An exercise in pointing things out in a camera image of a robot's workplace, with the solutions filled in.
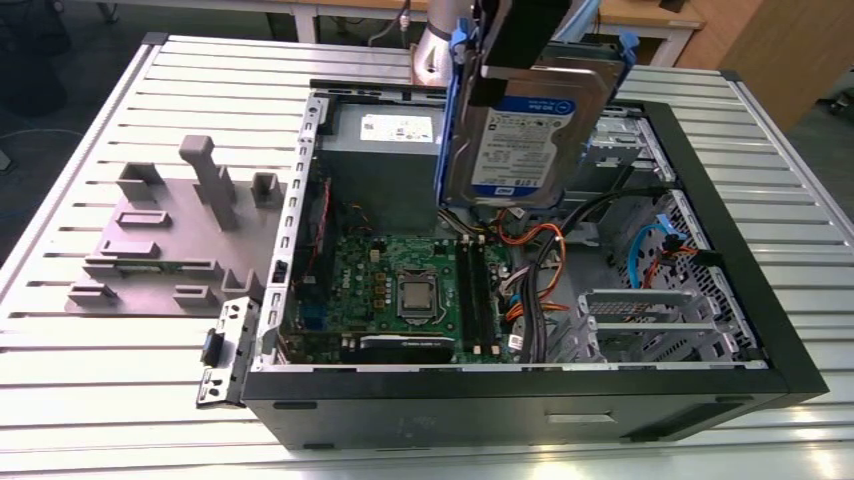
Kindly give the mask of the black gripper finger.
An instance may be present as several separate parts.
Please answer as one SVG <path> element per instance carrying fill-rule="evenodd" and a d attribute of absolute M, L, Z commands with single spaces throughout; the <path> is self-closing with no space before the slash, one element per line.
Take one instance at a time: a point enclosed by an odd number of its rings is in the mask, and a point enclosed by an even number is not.
<path fill-rule="evenodd" d="M 470 105 L 497 105 L 507 81 L 490 79 L 485 67 L 527 70 L 539 59 L 571 8 L 570 0 L 477 1 L 474 67 L 467 81 Z"/>

